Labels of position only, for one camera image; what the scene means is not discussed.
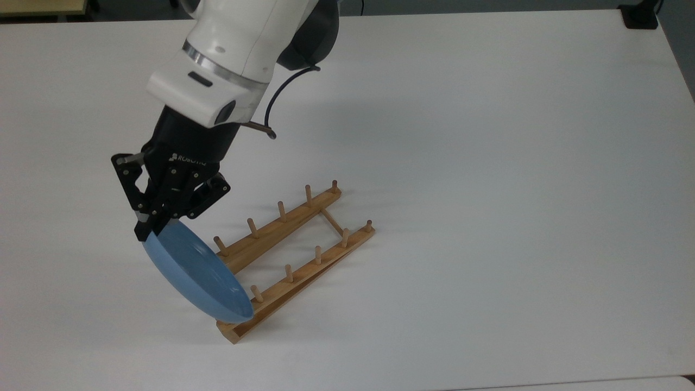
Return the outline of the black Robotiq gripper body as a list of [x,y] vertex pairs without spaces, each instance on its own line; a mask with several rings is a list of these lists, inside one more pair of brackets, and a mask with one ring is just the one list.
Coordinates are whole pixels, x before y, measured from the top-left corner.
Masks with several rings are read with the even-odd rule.
[[174,203],[191,174],[201,173],[205,181],[219,173],[219,164],[239,129],[236,122],[204,127],[164,107],[153,136],[142,147],[149,174],[146,191],[156,193],[161,213],[174,213]]

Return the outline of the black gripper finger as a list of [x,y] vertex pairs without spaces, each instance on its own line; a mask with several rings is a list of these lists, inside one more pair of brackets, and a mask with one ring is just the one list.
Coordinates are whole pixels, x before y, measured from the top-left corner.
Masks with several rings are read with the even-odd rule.
[[202,174],[194,172],[174,203],[174,218],[198,218],[229,191],[230,185],[222,173],[215,173],[203,181]]
[[158,225],[158,219],[162,215],[162,205],[160,200],[156,198],[156,193],[152,189],[143,192],[136,185],[136,181],[142,175],[144,165],[146,165],[144,156],[144,153],[121,153],[111,157],[111,163],[119,183],[130,207],[136,213],[137,223],[134,232],[139,242],[146,242],[149,235],[154,232]]

